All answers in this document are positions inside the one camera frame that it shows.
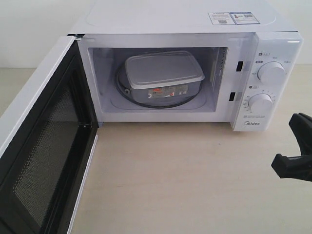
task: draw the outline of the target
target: white wall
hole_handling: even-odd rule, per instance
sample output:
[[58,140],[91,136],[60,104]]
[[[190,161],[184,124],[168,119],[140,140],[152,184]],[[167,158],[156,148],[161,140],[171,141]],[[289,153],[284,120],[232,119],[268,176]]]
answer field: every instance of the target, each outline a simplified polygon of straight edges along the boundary
[[[37,67],[93,0],[0,0],[0,67]],[[269,0],[302,33],[312,63],[312,0]]]

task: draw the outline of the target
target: open microwave door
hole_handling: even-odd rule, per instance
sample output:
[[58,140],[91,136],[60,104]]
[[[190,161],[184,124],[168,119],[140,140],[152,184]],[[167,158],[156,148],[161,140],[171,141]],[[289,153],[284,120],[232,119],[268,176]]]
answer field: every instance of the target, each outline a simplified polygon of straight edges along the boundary
[[98,121],[74,37],[61,37],[0,118],[0,233],[67,233]]

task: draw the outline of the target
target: translucent lid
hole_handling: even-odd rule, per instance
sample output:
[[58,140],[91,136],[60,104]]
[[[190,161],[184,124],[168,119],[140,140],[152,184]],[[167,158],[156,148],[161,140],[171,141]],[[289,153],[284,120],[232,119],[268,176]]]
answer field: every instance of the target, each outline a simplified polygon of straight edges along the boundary
[[126,72],[133,89],[149,89],[203,80],[204,73],[187,51],[133,56],[126,60]]

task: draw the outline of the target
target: label on container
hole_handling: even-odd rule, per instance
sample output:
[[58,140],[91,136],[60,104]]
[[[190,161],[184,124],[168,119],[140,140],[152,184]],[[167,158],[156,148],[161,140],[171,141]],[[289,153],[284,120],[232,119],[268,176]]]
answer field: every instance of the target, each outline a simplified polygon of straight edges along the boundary
[[187,94],[188,85],[176,85],[148,90],[148,98],[167,98]]
[[213,25],[260,24],[252,12],[214,12],[208,15]]

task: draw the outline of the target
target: power knob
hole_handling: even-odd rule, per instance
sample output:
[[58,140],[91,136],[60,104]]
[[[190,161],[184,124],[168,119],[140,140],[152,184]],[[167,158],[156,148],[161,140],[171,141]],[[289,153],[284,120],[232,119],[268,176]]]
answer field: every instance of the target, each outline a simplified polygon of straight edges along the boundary
[[248,101],[248,107],[255,113],[267,113],[272,109],[271,97],[267,94],[257,94]]
[[279,62],[266,63],[258,71],[258,78],[263,84],[282,84],[284,83],[285,77],[285,69]]

